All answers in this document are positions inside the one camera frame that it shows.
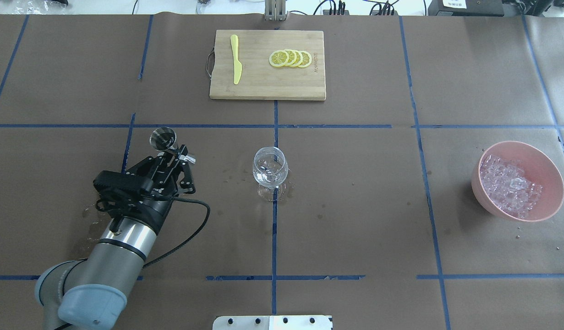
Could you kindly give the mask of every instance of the bowl of ice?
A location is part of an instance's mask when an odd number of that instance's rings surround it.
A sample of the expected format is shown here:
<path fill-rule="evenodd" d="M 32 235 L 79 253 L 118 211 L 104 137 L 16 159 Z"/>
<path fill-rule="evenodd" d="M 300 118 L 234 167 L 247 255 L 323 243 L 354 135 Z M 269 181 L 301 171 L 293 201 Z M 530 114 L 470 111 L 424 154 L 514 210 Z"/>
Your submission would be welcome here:
<path fill-rule="evenodd" d="M 508 220 L 546 220 L 561 208 L 563 178 L 543 152 L 524 142 L 485 150 L 471 177 L 475 197 L 489 213 Z"/>

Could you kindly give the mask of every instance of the pink bowl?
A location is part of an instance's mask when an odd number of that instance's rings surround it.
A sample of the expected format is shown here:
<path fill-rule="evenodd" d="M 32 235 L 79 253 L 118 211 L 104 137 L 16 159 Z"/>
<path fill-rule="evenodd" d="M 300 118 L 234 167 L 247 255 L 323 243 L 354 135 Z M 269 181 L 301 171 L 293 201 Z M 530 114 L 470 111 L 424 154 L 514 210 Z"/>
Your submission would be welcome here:
<path fill-rule="evenodd" d="M 542 185 L 543 191 L 540 195 L 540 200 L 532 211 L 529 212 L 527 219 L 518 219 L 502 211 L 493 204 L 493 201 L 487 196 L 485 189 L 483 189 L 481 175 L 479 175 L 479 165 L 490 154 L 499 156 L 504 160 L 521 160 L 520 166 L 525 171 L 525 178 Z M 473 193 L 479 204 L 492 215 L 527 223 L 543 221 L 552 217 L 561 208 L 564 199 L 563 178 L 553 161 L 537 148 L 518 141 L 499 142 L 485 150 L 473 171 L 471 188 L 473 188 Z"/>

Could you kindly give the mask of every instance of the wine glass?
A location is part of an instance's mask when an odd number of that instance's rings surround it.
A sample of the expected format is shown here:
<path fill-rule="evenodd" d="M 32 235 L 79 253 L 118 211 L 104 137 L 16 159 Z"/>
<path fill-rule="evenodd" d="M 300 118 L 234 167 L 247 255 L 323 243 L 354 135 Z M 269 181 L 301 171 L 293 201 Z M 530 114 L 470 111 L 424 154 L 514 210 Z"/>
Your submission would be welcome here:
<path fill-rule="evenodd" d="M 288 176 L 288 162 L 282 150 L 264 147 L 253 159 L 253 177 L 259 183 L 258 194 L 268 201 L 277 201 L 286 193 L 284 180 Z"/>

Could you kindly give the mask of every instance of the table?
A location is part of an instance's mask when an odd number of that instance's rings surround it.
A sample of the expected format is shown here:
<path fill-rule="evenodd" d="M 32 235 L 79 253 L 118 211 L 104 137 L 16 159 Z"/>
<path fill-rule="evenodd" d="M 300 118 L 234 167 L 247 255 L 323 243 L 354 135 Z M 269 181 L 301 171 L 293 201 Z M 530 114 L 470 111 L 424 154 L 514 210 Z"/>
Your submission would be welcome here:
<path fill-rule="evenodd" d="M 273 28 L 324 31 L 327 100 L 210 100 L 215 30 Z M 564 179 L 564 19 L 0 16 L 0 329 L 38 327 L 35 279 L 85 257 L 94 177 L 154 154 L 164 125 L 213 215 L 141 273 L 115 329 L 319 313 L 335 329 L 564 329 L 564 205 L 508 222 L 470 188 L 502 140 Z M 279 203 L 251 175 L 266 145 L 290 165 Z M 203 212 L 175 205 L 151 257 Z"/>

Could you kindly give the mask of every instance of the metal plate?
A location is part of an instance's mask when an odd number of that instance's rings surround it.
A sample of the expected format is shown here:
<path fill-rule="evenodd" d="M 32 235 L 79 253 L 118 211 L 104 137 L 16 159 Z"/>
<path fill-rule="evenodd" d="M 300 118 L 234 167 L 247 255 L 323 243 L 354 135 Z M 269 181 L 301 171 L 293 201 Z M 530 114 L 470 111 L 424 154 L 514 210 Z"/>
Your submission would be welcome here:
<path fill-rule="evenodd" d="M 326 315 L 217 317 L 213 330 L 332 330 L 332 319 Z"/>

